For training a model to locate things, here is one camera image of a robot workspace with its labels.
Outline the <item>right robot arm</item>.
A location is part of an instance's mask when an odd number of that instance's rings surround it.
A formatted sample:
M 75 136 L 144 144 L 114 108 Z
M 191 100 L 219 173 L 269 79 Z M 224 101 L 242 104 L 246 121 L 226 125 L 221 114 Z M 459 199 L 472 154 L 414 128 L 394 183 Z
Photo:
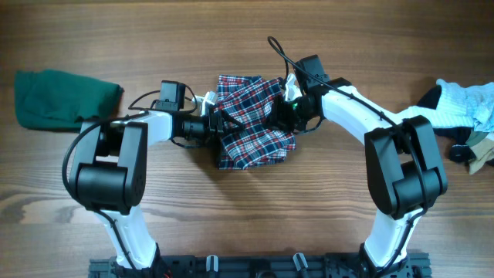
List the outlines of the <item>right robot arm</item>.
M 318 117 L 344 128 L 364 146 L 367 186 L 377 207 L 360 248 L 360 271 L 383 276 L 407 260 L 414 227 L 446 193 L 448 180 L 430 121 L 399 117 L 360 95 L 344 78 L 332 80 L 317 55 L 293 64 L 301 96 L 276 97 L 265 126 L 303 134 Z

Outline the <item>plaid shorts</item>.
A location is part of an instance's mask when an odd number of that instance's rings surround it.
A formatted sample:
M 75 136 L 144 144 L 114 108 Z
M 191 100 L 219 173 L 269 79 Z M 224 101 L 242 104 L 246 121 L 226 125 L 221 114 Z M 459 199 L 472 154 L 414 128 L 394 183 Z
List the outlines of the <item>plaid shorts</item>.
M 224 136 L 218 167 L 222 170 L 248 168 L 284 162 L 296 149 L 292 133 L 263 126 L 276 97 L 283 94 L 277 79 L 261 76 L 221 75 L 217 84 L 215 108 L 244 125 L 245 129 Z

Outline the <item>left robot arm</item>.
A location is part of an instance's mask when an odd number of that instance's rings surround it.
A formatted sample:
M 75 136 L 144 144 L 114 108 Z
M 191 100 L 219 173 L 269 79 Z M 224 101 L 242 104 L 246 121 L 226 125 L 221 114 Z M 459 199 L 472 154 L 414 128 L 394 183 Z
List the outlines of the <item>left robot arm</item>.
M 164 80 L 158 99 L 134 115 L 88 120 L 63 159 L 63 184 L 69 195 L 104 224 L 116 257 L 110 272 L 117 277 L 169 277 L 159 245 L 148 232 L 140 207 L 147 149 L 182 137 L 199 144 L 244 130 L 223 110 L 208 107 L 204 115 L 184 109 L 184 83 Z

